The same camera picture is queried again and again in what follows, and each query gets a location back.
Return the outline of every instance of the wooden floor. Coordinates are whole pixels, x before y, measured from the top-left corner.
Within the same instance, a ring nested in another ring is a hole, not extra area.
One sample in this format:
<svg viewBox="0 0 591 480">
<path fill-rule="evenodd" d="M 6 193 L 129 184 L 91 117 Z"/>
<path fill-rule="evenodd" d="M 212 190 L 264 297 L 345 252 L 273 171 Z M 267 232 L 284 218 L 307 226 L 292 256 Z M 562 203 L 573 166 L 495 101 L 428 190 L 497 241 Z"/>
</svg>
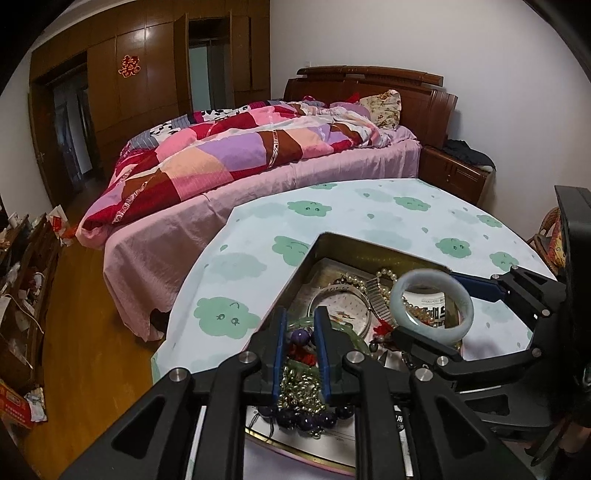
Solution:
<svg viewBox="0 0 591 480">
<path fill-rule="evenodd" d="M 71 222 L 98 196 L 91 187 L 68 208 Z M 62 249 L 57 266 L 43 347 L 48 422 L 23 443 L 43 480 L 58 478 L 151 386 L 150 357 L 158 345 L 123 325 L 102 265 L 102 251 L 75 242 Z"/>
</svg>

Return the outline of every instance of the red chinese character decoration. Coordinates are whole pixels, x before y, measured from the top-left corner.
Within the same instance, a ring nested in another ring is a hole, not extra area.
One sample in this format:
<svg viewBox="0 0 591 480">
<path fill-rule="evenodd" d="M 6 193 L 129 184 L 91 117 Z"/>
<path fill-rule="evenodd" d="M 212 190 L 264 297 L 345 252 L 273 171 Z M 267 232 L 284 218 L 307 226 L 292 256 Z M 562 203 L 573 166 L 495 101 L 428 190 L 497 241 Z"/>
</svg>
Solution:
<svg viewBox="0 0 591 480">
<path fill-rule="evenodd" d="M 125 78 L 135 75 L 140 70 L 141 68 L 139 66 L 138 56 L 133 55 L 132 57 L 130 57 L 129 55 L 126 55 L 121 60 L 121 69 L 119 70 L 119 73 L 123 75 Z"/>
</svg>

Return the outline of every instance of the red box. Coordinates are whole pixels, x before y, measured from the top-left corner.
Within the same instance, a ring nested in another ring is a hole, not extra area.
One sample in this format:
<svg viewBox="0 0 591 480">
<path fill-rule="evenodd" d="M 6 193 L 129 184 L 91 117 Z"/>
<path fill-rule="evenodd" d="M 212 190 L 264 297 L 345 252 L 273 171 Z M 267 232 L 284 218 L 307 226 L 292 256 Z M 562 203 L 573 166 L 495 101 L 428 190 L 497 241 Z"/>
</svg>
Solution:
<svg viewBox="0 0 591 480">
<path fill-rule="evenodd" d="M 31 408 L 27 401 L 0 380 L 0 418 L 32 429 Z"/>
</svg>

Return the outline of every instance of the wicker chair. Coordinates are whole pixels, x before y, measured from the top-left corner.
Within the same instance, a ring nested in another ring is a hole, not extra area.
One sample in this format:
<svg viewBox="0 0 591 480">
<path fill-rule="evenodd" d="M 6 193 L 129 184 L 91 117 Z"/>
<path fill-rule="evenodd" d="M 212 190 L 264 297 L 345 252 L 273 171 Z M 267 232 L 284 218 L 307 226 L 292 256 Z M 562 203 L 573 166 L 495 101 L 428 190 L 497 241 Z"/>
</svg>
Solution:
<svg viewBox="0 0 591 480">
<path fill-rule="evenodd" d="M 544 220 L 542 220 L 538 233 L 527 241 L 528 245 L 536 251 L 554 275 L 558 274 L 558 265 L 552 262 L 548 254 L 550 252 L 552 228 L 556 224 L 559 214 L 560 209 L 558 207 L 550 210 L 544 217 Z"/>
</svg>

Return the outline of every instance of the patchwork quilt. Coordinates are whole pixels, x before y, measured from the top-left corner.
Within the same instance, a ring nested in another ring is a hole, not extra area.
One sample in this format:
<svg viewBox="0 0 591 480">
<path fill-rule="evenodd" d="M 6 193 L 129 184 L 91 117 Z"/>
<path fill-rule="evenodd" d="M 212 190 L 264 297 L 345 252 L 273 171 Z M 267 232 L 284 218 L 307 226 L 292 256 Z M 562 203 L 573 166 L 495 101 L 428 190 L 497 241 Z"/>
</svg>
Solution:
<svg viewBox="0 0 591 480">
<path fill-rule="evenodd" d="M 390 142 L 388 131 L 343 107 L 270 101 L 195 112 L 127 143 L 76 235 L 83 244 L 107 238 L 113 228 L 269 168 Z"/>
</svg>

